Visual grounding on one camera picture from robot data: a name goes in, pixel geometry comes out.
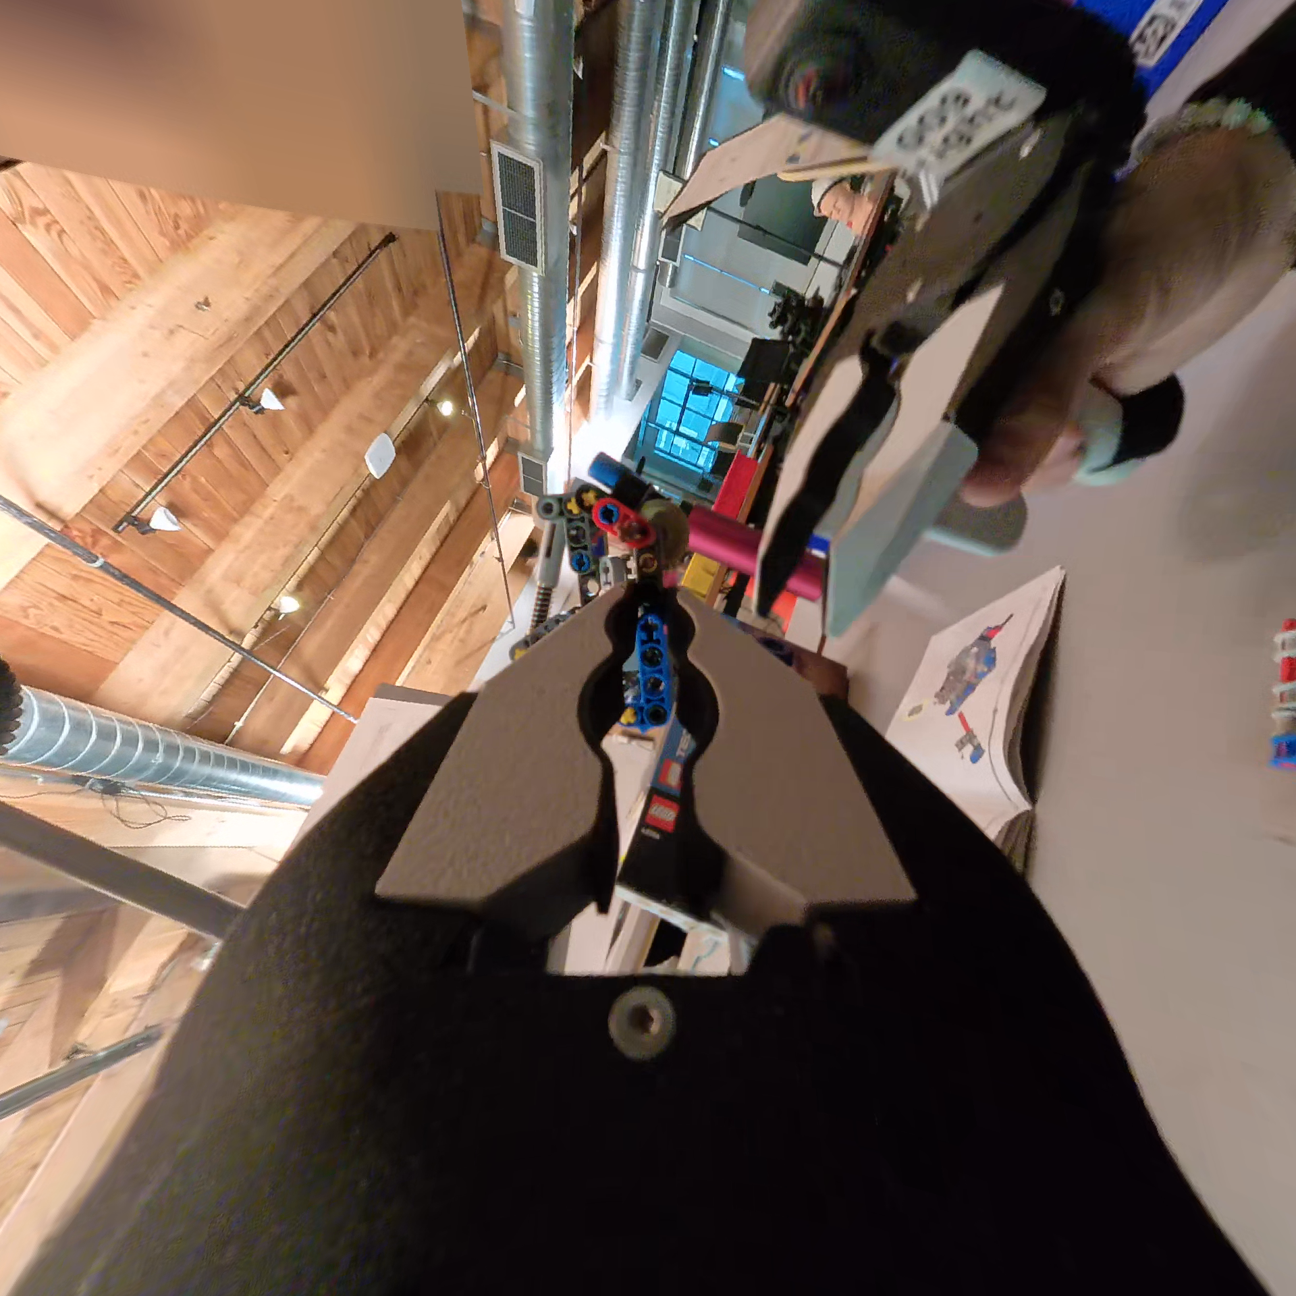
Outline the lego vehicle assembly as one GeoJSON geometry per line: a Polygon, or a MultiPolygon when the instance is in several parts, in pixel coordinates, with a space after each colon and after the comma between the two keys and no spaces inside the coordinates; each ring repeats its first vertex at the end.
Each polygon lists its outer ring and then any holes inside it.
{"type": "MultiPolygon", "coordinates": [[[[519,659],[543,634],[571,622],[578,607],[622,586],[665,587],[689,555],[689,511],[619,457],[594,456],[585,476],[560,493],[536,500],[542,548],[531,629],[510,644],[519,659]],[[560,571],[575,573],[578,607],[553,610],[560,571]]],[[[669,623],[647,593],[635,607],[635,637],[622,665],[626,729],[660,729],[673,715],[676,675],[669,655],[669,623]]]]}

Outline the large glass window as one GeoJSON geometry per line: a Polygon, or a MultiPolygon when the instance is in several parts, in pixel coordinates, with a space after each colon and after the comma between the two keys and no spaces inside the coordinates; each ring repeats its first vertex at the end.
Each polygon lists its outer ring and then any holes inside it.
{"type": "Polygon", "coordinates": [[[662,383],[643,417],[643,450],[673,467],[710,475],[716,442],[708,442],[712,425],[729,421],[741,378],[689,349],[676,349],[665,367],[662,383]]]}

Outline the black ceiling track light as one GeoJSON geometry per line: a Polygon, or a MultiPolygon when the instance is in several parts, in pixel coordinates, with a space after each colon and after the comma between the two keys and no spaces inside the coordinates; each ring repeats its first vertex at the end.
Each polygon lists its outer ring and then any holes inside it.
{"type": "Polygon", "coordinates": [[[364,249],[361,261],[347,268],[347,274],[329,288],[324,300],[302,320],[302,324],[289,332],[289,339],[263,360],[263,367],[235,389],[235,393],[218,408],[218,414],[203,426],[203,432],[185,443],[185,450],[138,493],[138,500],[121,511],[110,525],[113,536],[128,529],[149,536],[157,528],[153,525],[153,508],[161,493],[198,460],[198,456],[234,421],[235,414],[284,414],[285,401],[271,390],[271,375],[299,349],[299,343],[332,314],[332,307],[347,297],[347,292],[364,277],[364,271],[395,245],[399,242],[396,231],[386,231],[371,246],[364,249]]]}

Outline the magenta metal tumbler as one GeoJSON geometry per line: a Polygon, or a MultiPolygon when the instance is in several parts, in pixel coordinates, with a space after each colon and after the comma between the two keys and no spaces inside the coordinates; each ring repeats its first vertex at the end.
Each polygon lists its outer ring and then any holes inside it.
{"type": "MultiPolygon", "coordinates": [[[[737,573],[757,576],[760,537],[762,533],[757,528],[721,515],[710,508],[697,504],[689,511],[689,548],[737,573]]],[[[825,573],[825,560],[805,548],[803,560],[784,582],[784,591],[800,598],[819,603],[825,593],[825,573]]]]}

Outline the open lego instruction booklet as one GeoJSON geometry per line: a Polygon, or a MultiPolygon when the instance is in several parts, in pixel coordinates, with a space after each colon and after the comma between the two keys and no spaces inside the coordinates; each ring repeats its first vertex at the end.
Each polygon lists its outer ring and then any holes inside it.
{"type": "Polygon", "coordinates": [[[1036,819],[1020,733],[1063,582],[1054,567],[933,634],[886,729],[1018,873],[1036,819]]]}

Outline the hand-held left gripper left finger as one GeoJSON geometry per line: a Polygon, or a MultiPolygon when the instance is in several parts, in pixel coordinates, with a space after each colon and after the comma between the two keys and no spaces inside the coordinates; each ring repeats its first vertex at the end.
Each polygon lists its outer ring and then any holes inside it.
{"type": "Polygon", "coordinates": [[[599,596],[472,700],[378,898],[460,909],[521,938],[554,938],[610,908],[619,866],[614,658],[622,596],[599,596]]]}

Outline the red axle lego subassembly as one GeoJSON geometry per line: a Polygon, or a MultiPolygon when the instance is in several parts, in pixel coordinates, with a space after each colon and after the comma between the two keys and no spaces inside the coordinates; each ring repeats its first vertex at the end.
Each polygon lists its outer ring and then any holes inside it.
{"type": "Polygon", "coordinates": [[[1277,679],[1270,687],[1270,765],[1296,769],[1296,622],[1285,618],[1270,640],[1277,679]]]}

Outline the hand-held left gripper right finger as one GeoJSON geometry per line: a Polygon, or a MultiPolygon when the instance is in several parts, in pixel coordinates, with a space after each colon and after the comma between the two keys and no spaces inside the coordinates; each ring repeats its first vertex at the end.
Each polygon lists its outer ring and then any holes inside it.
{"type": "Polygon", "coordinates": [[[693,593],[673,607],[676,718],[693,741],[671,876],[685,913],[762,938],[819,909],[914,904],[814,684],[693,593]]]}

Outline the lego set box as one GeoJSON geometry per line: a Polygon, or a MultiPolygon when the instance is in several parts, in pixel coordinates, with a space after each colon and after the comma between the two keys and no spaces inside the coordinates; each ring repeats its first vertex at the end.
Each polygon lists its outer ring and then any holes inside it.
{"type": "Polygon", "coordinates": [[[626,902],[633,916],[654,919],[643,968],[665,968],[685,976],[737,976],[750,966],[751,944],[685,909],[671,880],[673,848],[683,841],[676,826],[683,775],[692,754],[693,737],[679,718],[671,718],[633,819],[614,897],[626,902]]]}

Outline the silver air duct with vent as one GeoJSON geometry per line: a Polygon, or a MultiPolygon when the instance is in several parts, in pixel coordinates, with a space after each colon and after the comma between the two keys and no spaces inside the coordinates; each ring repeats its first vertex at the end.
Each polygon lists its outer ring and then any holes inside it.
{"type": "Polygon", "coordinates": [[[508,138],[490,145],[490,160],[499,253],[519,268],[528,397],[528,447],[519,457],[525,492],[550,493],[568,379],[575,3],[506,0],[501,66],[508,138]]]}

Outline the red yellow storage crate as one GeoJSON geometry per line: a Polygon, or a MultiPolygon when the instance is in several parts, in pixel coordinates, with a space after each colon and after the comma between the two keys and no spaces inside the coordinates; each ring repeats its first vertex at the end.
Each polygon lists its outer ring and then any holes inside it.
{"type": "MultiPolygon", "coordinates": [[[[762,462],[757,462],[750,456],[737,456],[729,462],[710,511],[746,525],[750,497],[754,493],[754,487],[760,483],[757,480],[760,475],[762,475],[762,462]]],[[[683,573],[683,587],[697,593],[701,603],[712,604],[716,596],[721,593],[725,576],[733,573],[733,568],[726,568],[726,567],[721,567],[716,560],[708,560],[701,555],[693,555],[692,548],[689,548],[689,555],[692,558],[689,558],[689,567],[685,567],[685,573],[683,573]]]]}

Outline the person's right hand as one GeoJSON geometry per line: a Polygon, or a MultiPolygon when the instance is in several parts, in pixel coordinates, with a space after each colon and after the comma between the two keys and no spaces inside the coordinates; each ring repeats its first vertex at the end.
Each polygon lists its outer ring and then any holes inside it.
{"type": "Polygon", "coordinates": [[[1288,147],[1241,127],[1162,138],[1118,184],[1101,271],[998,411],[963,500],[994,508],[1083,457],[1088,389],[1140,393],[1224,339],[1292,263],[1288,147]]]}

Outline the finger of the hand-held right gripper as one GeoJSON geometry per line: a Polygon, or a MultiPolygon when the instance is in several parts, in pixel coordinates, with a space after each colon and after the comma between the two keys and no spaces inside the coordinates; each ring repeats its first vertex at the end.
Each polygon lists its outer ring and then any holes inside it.
{"type": "Polygon", "coordinates": [[[869,367],[861,399],[843,417],[864,443],[814,528],[826,542],[822,628],[830,637],[876,598],[977,460],[952,401],[998,297],[1001,286],[965,300],[915,346],[898,379],[882,360],[869,367]]]}
{"type": "Polygon", "coordinates": [[[901,364],[875,346],[850,353],[822,375],[819,397],[797,425],[757,546],[757,610],[791,587],[808,543],[826,536],[822,615],[855,622],[895,529],[895,469],[879,471],[898,417],[901,364]]]}

